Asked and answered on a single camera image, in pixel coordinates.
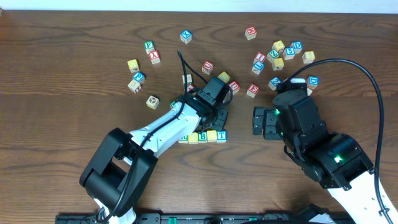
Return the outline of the yellow J block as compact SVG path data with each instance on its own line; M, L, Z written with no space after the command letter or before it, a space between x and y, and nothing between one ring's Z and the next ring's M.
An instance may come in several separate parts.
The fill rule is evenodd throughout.
M218 137L216 130L208 130L206 133L208 142L217 142Z

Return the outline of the blue T block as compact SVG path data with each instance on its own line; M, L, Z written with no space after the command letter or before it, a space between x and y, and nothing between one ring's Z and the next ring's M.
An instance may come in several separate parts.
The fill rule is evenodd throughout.
M226 142L228 140L228 135L225 130L217 131L216 142Z

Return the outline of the green B block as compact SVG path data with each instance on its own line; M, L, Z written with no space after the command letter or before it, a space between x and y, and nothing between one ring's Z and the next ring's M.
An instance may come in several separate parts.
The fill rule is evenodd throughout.
M204 131L204 132L198 133L198 143L199 144L205 144L207 142L208 142L207 132Z

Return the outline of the yellow O block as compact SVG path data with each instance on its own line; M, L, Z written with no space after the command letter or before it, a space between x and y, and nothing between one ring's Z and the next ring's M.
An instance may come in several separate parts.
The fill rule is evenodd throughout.
M198 133L193 132L188 135L188 143L189 144L198 144Z

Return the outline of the green R block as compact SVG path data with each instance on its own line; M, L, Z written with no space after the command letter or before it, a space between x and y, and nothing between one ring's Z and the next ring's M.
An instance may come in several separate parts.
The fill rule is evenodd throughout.
M180 144L188 144L188 135L182 136L182 137L178 140L178 142L179 142Z

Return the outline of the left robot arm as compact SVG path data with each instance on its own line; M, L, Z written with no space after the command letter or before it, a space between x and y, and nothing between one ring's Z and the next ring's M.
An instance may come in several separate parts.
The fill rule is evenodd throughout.
M110 131L79 183L99 205L97 223L133 223L134 206L141 197L160 155L197 127L221 131L228 111L231 87L213 77L203 89L180 95L170 111L141 129Z

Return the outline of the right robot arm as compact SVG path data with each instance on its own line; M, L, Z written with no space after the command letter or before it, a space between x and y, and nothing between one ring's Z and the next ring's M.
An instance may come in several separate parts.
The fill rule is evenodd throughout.
M274 77L269 87L277 96L271 108L254 107L252 133L268 141L282 140L290 159L329 191L355 223L397 223L396 208L383 187L374 185L376 169L370 158L351 136L328 131L306 81Z

